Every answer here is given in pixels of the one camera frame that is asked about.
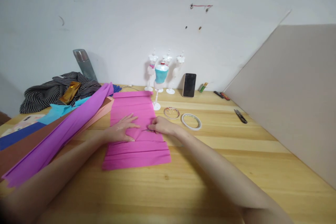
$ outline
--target smartphone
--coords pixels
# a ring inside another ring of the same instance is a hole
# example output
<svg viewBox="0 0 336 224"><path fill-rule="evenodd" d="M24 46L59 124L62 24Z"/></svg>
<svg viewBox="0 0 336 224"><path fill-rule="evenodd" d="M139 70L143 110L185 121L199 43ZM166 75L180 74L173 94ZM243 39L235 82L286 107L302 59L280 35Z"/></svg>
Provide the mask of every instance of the smartphone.
<svg viewBox="0 0 336 224"><path fill-rule="evenodd" d="M183 84L183 97L194 97L196 85L196 74L186 73Z"/></svg>

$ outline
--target pen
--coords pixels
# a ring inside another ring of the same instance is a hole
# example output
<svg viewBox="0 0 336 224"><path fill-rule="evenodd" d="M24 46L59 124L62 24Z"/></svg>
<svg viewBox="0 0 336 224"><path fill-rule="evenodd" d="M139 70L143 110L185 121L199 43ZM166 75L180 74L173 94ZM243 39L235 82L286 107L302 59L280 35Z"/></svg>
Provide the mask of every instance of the pen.
<svg viewBox="0 0 336 224"><path fill-rule="evenodd" d="M227 97L223 92L221 92L221 95L225 98L225 100L231 100L229 97Z"/></svg>

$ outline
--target marker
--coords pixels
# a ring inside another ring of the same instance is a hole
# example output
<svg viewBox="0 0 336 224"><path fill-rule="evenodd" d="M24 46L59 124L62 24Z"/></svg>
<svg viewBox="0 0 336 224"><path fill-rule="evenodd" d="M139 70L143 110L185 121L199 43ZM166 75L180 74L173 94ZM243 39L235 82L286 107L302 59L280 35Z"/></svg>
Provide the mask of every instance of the marker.
<svg viewBox="0 0 336 224"><path fill-rule="evenodd" d="M220 93L218 93L217 91L214 91L214 93L215 93L216 95L218 95L220 98L224 99L224 97L223 97Z"/></svg>
<svg viewBox="0 0 336 224"><path fill-rule="evenodd" d="M229 97L227 97L224 93L221 93L221 95L225 98L225 100L231 100Z"/></svg>

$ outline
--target small scissors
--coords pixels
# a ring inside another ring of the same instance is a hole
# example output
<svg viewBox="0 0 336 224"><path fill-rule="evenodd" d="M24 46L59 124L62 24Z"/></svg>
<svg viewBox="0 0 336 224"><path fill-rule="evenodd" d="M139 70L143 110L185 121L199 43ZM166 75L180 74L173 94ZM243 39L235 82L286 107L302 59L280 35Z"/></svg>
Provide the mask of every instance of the small scissors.
<svg viewBox="0 0 336 224"><path fill-rule="evenodd" d="M247 123L246 119L243 117L243 115L240 113L239 110L234 110L237 114L237 116L239 117L239 119L242 121L242 123Z"/></svg>

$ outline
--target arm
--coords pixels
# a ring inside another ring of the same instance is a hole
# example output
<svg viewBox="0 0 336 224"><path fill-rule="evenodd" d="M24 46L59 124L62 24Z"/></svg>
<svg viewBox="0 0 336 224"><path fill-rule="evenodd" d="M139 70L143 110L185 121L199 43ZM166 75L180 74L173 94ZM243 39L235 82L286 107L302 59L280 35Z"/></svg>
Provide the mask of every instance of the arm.
<svg viewBox="0 0 336 224"><path fill-rule="evenodd" d="M124 117L94 139L85 141L56 159L8 195L3 205L9 213L10 221L31 223L101 145L107 142L134 141L125 134L128 128L140 127L132 123L138 117L132 116L133 114Z"/></svg>
<svg viewBox="0 0 336 224"><path fill-rule="evenodd" d="M148 128L176 137L221 192L238 207L246 224L293 223L285 211L240 170L180 126L157 117Z"/></svg>

